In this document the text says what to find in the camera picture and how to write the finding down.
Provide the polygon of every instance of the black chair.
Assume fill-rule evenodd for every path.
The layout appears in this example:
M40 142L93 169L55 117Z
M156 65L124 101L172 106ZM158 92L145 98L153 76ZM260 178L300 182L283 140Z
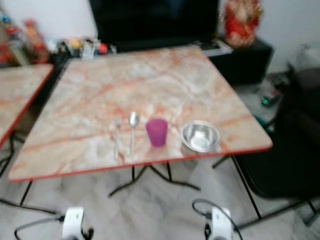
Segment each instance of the black chair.
M320 197L319 103L320 87L303 91L298 85L292 84L281 101L276 117L263 126L272 139L273 148L268 152L232 156L257 214L257 219L240 224L239 229L303 204L309 204L313 211L304 220L307 226L320 214L320 207L316 209L311 202ZM273 124L274 131L268 131ZM216 168L226 158L212 167ZM262 215L249 188L263 198L288 199L289 204Z

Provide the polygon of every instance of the table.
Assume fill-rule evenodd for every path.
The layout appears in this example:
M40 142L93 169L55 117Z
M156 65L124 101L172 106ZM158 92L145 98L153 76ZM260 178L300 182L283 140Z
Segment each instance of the table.
M133 156L130 112L140 116ZM119 116L120 154L114 160ZM151 146L145 129L154 117L169 123L162 148ZM218 128L221 144L216 152L197 154L184 147L180 131L193 120ZM269 136L198 47L164 48L71 60L8 177L34 181L271 147ZM140 176L132 171L132 182ZM170 172L166 180L172 180Z
M11 136L52 70L51 64L0 69L0 148ZM0 161L0 165L4 163L0 176L13 154L14 143L10 137L10 156Z

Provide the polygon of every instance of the stainless steel bowl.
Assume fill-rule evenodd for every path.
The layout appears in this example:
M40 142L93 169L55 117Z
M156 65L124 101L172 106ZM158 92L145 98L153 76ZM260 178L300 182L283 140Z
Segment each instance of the stainless steel bowl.
M188 148L199 153L209 153L220 143L220 134L218 129L206 121L192 121L183 127L181 139Z

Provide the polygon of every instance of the black cable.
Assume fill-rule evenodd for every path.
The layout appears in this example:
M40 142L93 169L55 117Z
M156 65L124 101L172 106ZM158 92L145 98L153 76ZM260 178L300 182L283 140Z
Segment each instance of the black cable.
M50 217L50 218L45 218L45 219L41 219L41 220L37 220L37 221L33 221L30 223L27 223L25 225L19 226L14 230L14 236L16 240L22 240L19 235L18 232L26 229L26 228L30 228L34 225L38 225L38 224L45 224L45 223L49 223L49 222L53 222L53 221L59 221L60 223L63 223L63 221L65 220L65 216L56 216L56 217Z
M43 212L43 213L47 213L47 214L52 214L52 215L58 215L60 214L60 212L54 211L54 210L50 210L50 209L46 209L46 208L38 208L38 207L34 207L34 206L27 206L27 205L19 205L17 203L14 203L12 201L8 201L5 200L3 198L0 198L0 203L8 205L10 207L14 207L14 208L21 208L21 209L28 209L28 210L34 210L34 211L39 211L39 212Z
M203 212L203 211L199 211L198 209L196 209L195 205L198 204L198 203L208 204L208 205L210 205L210 206L213 206L213 207L216 207L217 209L219 209L219 210L230 220L231 224L233 225L234 230L238 233L240 239L243 240L242 235L241 235L241 233L240 233L240 230L239 230L238 226L235 224L235 222L231 219L231 217L229 217L229 215L226 214L226 212L225 212L220 206L218 206L218 205L215 204L214 202L209 201L209 200L206 200L206 199L196 199L196 200L193 200L193 202L192 202L192 208L193 208L193 210L194 210L197 214L205 217L206 219L212 218L212 213L211 213L211 212L208 212L208 211Z

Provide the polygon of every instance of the figurine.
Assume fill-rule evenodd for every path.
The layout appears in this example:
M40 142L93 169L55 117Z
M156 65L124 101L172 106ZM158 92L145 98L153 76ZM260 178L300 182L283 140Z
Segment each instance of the figurine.
M262 14L263 8L259 0L229 0L224 17L226 42L233 48L254 44L255 30Z

